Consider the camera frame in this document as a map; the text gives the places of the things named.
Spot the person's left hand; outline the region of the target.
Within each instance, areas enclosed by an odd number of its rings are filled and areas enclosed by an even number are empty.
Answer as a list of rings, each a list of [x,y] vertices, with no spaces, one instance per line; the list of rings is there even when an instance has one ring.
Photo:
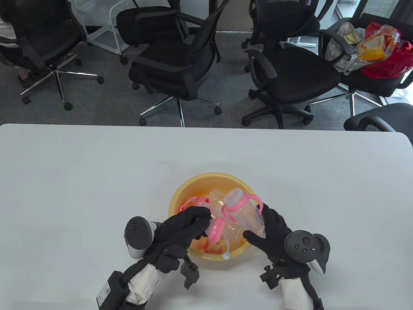
[[[192,241],[206,235],[210,220],[211,211],[196,206],[168,218],[157,228],[144,260],[165,274],[177,270]]]

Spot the person's right hand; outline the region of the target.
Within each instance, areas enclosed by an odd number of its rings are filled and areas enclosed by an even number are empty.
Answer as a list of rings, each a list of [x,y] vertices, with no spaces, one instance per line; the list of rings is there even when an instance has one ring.
[[[277,275],[285,279],[307,275],[311,270],[310,267],[306,263],[292,260],[285,251],[285,239],[292,230],[287,226],[284,218],[266,204],[263,204],[262,216],[265,237],[262,238],[250,230],[244,231],[243,237],[267,255]]]

